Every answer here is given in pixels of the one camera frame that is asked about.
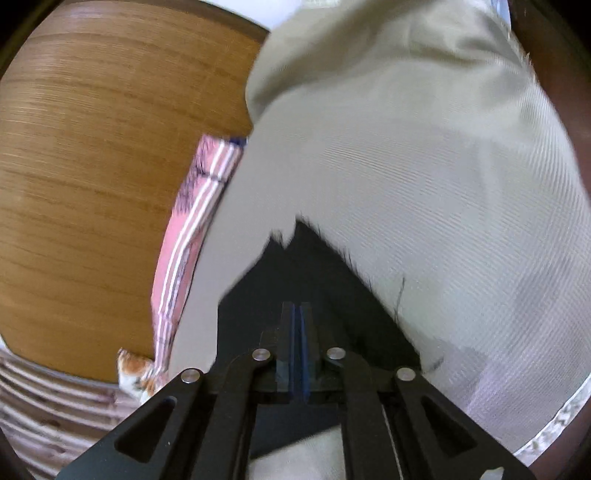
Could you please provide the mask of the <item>black pants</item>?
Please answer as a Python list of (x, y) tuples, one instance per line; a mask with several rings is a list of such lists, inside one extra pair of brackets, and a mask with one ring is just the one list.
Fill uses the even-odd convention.
[(263, 406), (256, 416), (252, 454), (259, 458), (339, 425), (337, 410), (308, 404), (304, 356), (313, 321), (335, 344), (370, 366), (387, 371), (421, 367), (417, 349), (346, 261), (311, 226), (297, 222), (287, 246), (271, 239), (256, 262), (226, 293), (217, 309), (217, 355), (211, 370), (223, 373), (236, 356), (259, 346), (263, 333), (290, 315), (287, 338), (294, 353), (294, 398), (286, 406)]

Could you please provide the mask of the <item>pink curtain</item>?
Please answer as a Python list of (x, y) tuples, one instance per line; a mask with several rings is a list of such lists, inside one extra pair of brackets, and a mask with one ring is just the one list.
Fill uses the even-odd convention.
[(117, 385), (22, 359), (1, 345), (1, 429), (35, 479), (53, 479), (139, 402)]

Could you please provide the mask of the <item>grey woven bed mat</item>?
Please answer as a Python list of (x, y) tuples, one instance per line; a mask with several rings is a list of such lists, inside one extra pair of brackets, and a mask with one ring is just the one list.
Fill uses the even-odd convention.
[(493, 8), (545, 96), (515, 130), (338, 111), (313, 122), (284, 106), (252, 122), (197, 261), (173, 372), (211, 368), (222, 296), (304, 220), (398, 319), (440, 391), (538, 478), (589, 476), (590, 28), (552, 1), (509, 9)]

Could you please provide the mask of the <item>pink striped baby pillow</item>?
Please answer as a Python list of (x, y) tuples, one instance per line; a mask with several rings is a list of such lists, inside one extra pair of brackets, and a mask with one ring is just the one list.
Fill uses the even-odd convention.
[(225, 187), (242, 158), (243, 144), (204, 135), (178, 189), (153, 277), (150, 298), (156, 388), (167, 382), (174, 337), (192, 275)]

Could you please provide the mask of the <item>wooden headboard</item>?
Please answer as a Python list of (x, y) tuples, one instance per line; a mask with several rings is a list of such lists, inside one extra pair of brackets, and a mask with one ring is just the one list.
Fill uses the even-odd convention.
[(51, 1), (3, 54), (1, 333), (17, 355), (112, 382), (152, 352), (150, 295), (204, 134), (252, 128), (266, 29), (201, 1)]

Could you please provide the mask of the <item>beige blanket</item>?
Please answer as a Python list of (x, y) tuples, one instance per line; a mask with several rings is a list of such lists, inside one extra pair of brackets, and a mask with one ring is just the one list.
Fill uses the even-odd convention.
[(484, 1), (343, 1), (267, 37), (246, 103), (253, 123), (284, 106), (313, 122), (338, 111), (486, 135), (529, 122), (545, 96)]

